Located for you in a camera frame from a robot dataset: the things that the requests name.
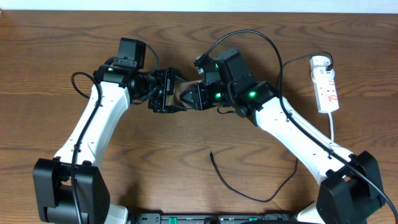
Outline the Galaxy S25 Ultra smartphone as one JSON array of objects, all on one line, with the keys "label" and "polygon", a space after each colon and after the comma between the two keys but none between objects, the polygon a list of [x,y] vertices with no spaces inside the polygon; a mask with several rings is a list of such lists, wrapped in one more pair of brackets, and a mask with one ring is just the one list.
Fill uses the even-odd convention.
[{"label": "Galaxy S25 Ultra smartphone", "polygon": [[190,86],[196,83],[201,83],[203,80],[194,80],[194,81],[189,81],[189,82],[182,82],[182,83],[176,83],[174,85],[174,93],[172,96],[169,96],[169,104],[170,105],[175,105],[175,106],[185,106],[185,103],[183,103],[180,100],[180,95]]}]

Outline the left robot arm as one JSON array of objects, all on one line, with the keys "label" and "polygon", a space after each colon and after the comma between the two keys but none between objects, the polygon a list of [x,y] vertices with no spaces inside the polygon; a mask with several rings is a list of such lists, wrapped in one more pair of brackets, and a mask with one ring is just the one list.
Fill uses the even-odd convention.
[{"label": "left robot arm", "polygon": [[104,64],[90,75],[89,102],[68,141],[53,159],[33,169],[39,217],[47,223],[127,223],[129,210],[110,201],[101,167],[115,127],[129,108],[145,101],[155,113],[174,113],[166,104],[175,82],[187,79],[176,68],[140,72]]}]

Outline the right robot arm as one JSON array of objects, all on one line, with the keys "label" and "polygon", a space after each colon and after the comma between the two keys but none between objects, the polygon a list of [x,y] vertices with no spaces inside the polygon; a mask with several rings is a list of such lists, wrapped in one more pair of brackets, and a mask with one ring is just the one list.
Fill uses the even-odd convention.
[{"label": "right robot arm", "polygon": [[339,146],[300,116],[270,83],[255,80],[237,49],[206,58],[205,79],[190,85],[180,100],[195,110],[232,106],[237,115],[278,139],[320,186],[316,202],[298,223],[366,223],[387,203],[377,160]]}]

